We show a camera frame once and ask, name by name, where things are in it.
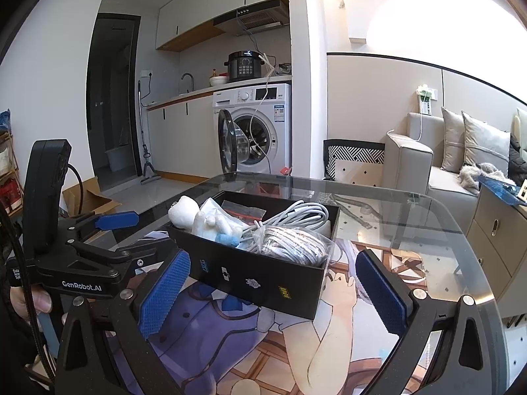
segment yellow sticker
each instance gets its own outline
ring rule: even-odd
[[[284,297],[285,299],[291,299],[291,296],[289,295],[289,291],[287,291],[287,288],[284,288],[283,286],[279,286],[278,288],[280,289],[282,297]]]

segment cardboard box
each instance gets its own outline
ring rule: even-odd
[[[101,194],[101,188],[97,181],[97,177],[87,179],[82,182],[84,187],[84,203],[82,205],[82,213],[94,211],[96,214],[113,214],[115,208],[121,205],[118,201],[112,200]],[[68,213],[70,215],[78,215],[78,207],[81,201],[81,188],[74,185],[62,192]]]
[[[294,200],[246,193],[221,192],[214,197],[265,209],[263,221],[286,210]],[[339,208],[326,205],[334,241]],[[320,268],[226,247],[168,224],[166,230],[178,247],[190,255],[190,276],[235,297],[273,310],[312,320],[318,307],[329,260]]]

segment washing machine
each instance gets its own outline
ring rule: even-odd
[[[291,168],[291,85],[218,91],[213,107],[224,173],[280,175],[282,169]]]

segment metal bolt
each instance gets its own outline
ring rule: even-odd
[[[84,303],[84,297],[81,297],[80,295],[78,297],[75,297],[73,299],[73,305],[74,306],[80,306],[82,303]]]
[[[119,293],[119,297],[123,300],[131,299],[133,296],[133,291],[130,288],[125,288]]]
[[[465,303],[467,306],[473,306],[475,301],[470,295],[463,295],[463,303]]]
[[[424,300],[426,298],[426,291],[422,290],[421,288],[417,288],[417,290],[413,290],[414,297],[419,300]]]

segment sofa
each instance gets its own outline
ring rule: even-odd
[[[478,197],[461,187],[457,174],[441,170],[444,136],[443,118],[409,113],[406,135],[386,138],[382,186],[438,200],[467,233]]]

